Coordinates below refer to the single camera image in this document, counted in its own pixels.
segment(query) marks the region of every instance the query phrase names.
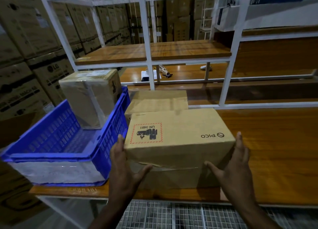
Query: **table leg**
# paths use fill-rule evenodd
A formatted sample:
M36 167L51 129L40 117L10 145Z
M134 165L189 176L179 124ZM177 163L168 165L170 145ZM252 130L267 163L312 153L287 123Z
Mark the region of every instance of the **table leg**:
M58 198L46 197L46 196L37 196L43 203L51 207L58 214L63 216L65 219L70 221L72 224L81 229L86 229L89 226L90 222L83 221L81 216L75 211L70 210L67 206L60 201Z

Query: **red dashed border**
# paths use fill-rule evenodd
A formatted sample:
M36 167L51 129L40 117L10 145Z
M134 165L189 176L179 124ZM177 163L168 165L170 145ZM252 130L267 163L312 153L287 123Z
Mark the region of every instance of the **red dashed border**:
M139 125L150 125L150 124L160 124L160 135L161 135L161 140L160 141L149 141L149 142L136 142L136 143L133 143L133 135L135 133L135 126L139 126ZM162 142L162 123L142 123L142 124L135 124L133 126L133 133L131 134L131 137L130 137L130 143L131 144L146 144L146 143L160 143Z

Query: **white object on table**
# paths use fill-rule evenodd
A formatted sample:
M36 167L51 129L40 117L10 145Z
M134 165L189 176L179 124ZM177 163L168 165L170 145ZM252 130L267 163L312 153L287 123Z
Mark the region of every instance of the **white object on table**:
M157 79L157 71L156 70L153 70L154 72L154 80ZM148 73L148 70L146 71L141 71L141 79L144 78L144 77L149 77L149 73Z

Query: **human hand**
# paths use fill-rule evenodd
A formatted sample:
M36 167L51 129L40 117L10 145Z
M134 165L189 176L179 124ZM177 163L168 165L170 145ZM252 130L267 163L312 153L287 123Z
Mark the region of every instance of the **human hand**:
M235 207L256 203L252 173L248 166L249 158L250 150L244 146L241 132L238 132L232 158L224 170L218 169L209 161L205 162L220 182L225 196Z
M124 151L124 141L121 135L118 135L117 143L110 150L110 160L112 167L109 173L109 200L108 203L127 206L135 195L139 184L146 174L152 169L148 164L138 173L133 173L126 163L126 154Z

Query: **battery warning label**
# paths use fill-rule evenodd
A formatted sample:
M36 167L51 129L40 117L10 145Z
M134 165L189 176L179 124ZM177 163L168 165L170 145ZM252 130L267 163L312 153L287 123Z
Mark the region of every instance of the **battery warning label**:
M131 144L162 142L162 123L135 124L130 138Z

